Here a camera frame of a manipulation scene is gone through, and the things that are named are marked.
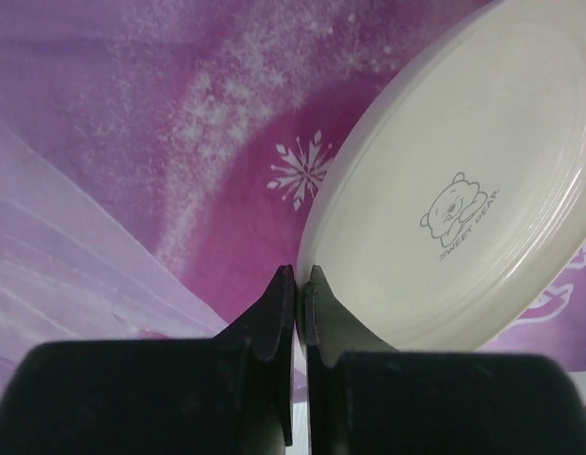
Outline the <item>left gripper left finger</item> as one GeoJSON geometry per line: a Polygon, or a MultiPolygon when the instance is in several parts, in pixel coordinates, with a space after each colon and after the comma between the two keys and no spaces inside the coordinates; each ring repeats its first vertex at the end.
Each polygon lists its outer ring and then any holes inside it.
{"type": "Polygon", "coordinates": [[[284,265],[215,337],[42,344],[0,401],[0,454],[282,454],[293,332],[284,265]]]}

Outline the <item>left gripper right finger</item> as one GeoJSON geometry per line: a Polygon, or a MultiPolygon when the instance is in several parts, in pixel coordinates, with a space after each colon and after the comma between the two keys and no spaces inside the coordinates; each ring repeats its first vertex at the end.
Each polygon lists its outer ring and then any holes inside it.
{"type": "Polygon", "coordinates": [[[547,357],[398,351],[319,267],[297,321],[314,454],[586,454],[586,407],[547,357]]]}

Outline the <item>cream round plate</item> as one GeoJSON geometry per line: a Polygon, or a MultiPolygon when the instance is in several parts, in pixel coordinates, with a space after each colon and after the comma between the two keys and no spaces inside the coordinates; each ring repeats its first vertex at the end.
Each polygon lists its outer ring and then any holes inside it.
{"type": "Polygon", "coordinates": [[[341,145],[313,267],[400,350],[474,351],[586,240],[586,1],[493,1],[421,51],[341,145]]]}

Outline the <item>purple princess placemat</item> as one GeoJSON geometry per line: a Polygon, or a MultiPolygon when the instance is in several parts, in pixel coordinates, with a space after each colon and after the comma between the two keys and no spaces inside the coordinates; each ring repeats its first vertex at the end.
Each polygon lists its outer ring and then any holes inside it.
{"type": "Polygon", "coordinates": [[[46,341],[215,334],[345,138],[488,1],[0,1],[0,398],[46,341]]]}

